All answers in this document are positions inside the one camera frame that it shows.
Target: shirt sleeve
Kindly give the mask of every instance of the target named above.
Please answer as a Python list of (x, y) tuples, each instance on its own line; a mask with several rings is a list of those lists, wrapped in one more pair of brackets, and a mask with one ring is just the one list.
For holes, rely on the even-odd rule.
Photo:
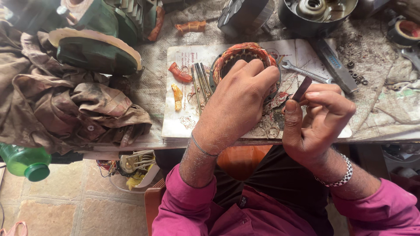
[(349, 201), (333, 195), (340, 214), (350, 219), (356, 235), (416, 235), (420, 231), (417, 198), (382, 179), (375, 194), (365, 199)]
[(152, 234), (207, 235), (204, 223), (210, 216), (210, 204), (216, 193), (216, 178), (202, 188), (193, 188), (179, 175), (179, 164), (166, 177), (166, 191), (159, 214), (152, 224)]

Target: pink shirt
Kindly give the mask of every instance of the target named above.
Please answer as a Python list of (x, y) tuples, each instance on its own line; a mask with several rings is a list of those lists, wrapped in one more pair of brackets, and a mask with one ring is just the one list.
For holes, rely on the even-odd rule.
[[(381, 181), (378, 191), (365, 199), (348, 201), (334, 197), (337, 210), (351, 219), (356, 235), (420, 235), (416, 197), (388, 180)], [(212, 202), (215, 177), (206, 187), (196, 189), (182, 181), (177, 165), (168, 174), (166, 186), (152, 225), (153, 235), (316, 236), (307, 221), (251, 187), (244, 187), (240, 206), (235, 204), (221, 214), (222, 209)]]

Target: stone floor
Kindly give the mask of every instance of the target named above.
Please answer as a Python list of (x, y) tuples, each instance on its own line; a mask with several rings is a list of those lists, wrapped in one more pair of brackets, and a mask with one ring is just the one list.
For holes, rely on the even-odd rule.
[[(5, 171), (0, 202), (6, 230), (24, 220), (29, 236), (147, 235), (144, 195), (116, 189), (95, 161), (50, 165), (50, 170), (47, 179), (36, 183)], [(124, 177), (112, 178), (126, 189)], [(347, 236), (346, 218), (333, 204), (327, 210), (335, 235)]]

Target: silver chain bracelet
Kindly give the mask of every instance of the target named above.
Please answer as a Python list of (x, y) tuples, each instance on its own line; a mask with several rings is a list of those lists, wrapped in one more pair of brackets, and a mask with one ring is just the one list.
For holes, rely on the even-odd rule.
[(345, 155), (343, 155), (341, 153), (340, 153), (340, 155), (344, 158), (344, 160), (347, 163), (347, 174), (344, 176), (344, 178), (342, 180), (340, 180), (338, 182), (335, 182), (335, 183), (327, 184), (326, 182), (318, 179), (316, 176), (315, 176), (315, 179), (318, 180), (319, 182), (321, 182), (323, 185), (325, 185), (327, 187), (338, 187), (338, 186), (341, 186), (341, 185), (347, 183), (353, 175), (353, 167), (352, 167), (352, 163), (350, 162), (350, 160)]

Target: spanner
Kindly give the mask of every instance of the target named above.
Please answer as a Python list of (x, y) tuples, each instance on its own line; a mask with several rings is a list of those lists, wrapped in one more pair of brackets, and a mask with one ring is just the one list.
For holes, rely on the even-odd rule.
[(292, 63), (290, 63), (290, 61), (289, 60), (284, 60), (284, 61), (282, 61), (282, 63), (283, 63), (283, 68), (285, 68), (285, 69), (290, 69), (290, 70), (294, 70), (294, 71), (297, 71), (297, 72), (299, 72), (299, 73), (302, 73), (302, 74), (304, 74), (304, 75), (306, 75), (306, 76), (309, 76), (309, 77), (311, 77), (311, 78), (313, 78), (313, 79), (316, 79), (316, 80), (318, 80), (319, 82), (322, 82), (322, 83), (324, 83), (324, 84), (331, 84), (331, 82), (332, 82), (332, 80), (333, 79), (326, 79), (326, 78), (324, 78), (324, 77), (321, 77), (321, 76), (319, 76), (319, 75), (315, 75), (315, 74), (313, 74), (313, 73), (311, 73), (311, 72), (309, 72), (309, 71), (306, 71), (306, 70), (304, 70), (304, 69), (301, 69), (301, 68), (299, 68), (299, 67), (296, 67), (296, 66), (294, 66)]
[(420, 71), (420, 59), (416, 51), (410, 52), (409, 49), (403, 48), (401, 50), (401, 55), (410, 60), (417, 70)]

